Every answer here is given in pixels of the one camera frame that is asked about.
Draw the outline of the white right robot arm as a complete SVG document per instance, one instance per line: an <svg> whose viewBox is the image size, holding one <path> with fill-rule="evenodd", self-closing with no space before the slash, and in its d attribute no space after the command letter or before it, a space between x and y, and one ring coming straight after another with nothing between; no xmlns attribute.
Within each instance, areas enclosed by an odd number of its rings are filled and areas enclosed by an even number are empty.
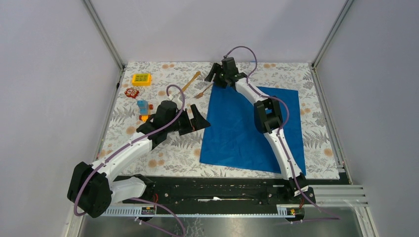
<svg viewBox="0 0 419 237"><path fill-rule="evenodd" d="M220 64L213 63L205 81L213 82L221 88L231 87L253 104L256 129L268 141L279 164L282 178L286 181L284 199L296 203L302 197L306 198L309 185L285 138L285 122L280 109L283 101L262 92L249 82L248 75L239 72L233 57L226 56Z"/></svg>

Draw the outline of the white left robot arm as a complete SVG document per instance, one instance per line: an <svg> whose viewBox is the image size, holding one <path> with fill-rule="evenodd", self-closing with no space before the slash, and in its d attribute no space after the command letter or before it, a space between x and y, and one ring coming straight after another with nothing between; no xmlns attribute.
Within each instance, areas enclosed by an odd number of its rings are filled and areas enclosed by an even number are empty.
<svg viewBox="0 0 419 237"><path fill-rule="evenodd" d="M96 218L116 202L131 198L149 202L153 198L150 181L140 175L120 181L116 178L137 158L165 141L169 133L178 132L182 136L210 127L210 122L200 114L196 105L190 108L193 118L189 118L187 109L178 108L173 101L163 101L133 136L115 151L91 164L77 164L67 193L67 198L74 203L74 214Z"/></svg>

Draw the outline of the blue cloth napkin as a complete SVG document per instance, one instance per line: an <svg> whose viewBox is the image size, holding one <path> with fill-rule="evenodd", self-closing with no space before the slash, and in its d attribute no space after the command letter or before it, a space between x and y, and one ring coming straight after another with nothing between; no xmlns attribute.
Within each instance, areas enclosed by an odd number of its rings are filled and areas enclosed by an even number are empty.
<svg viewBox="0 0 419 237"><path fill-rule="evenodd" d="M283 117L290 112L284 127L292 155L306 173L301 129L299 96L296 90L260 87L262 92L286 103L280 106ZM211 91L200 162L211 165L280 173L279 164L263 134L254 124L253 104L232 88L214 87Z"/></svg>

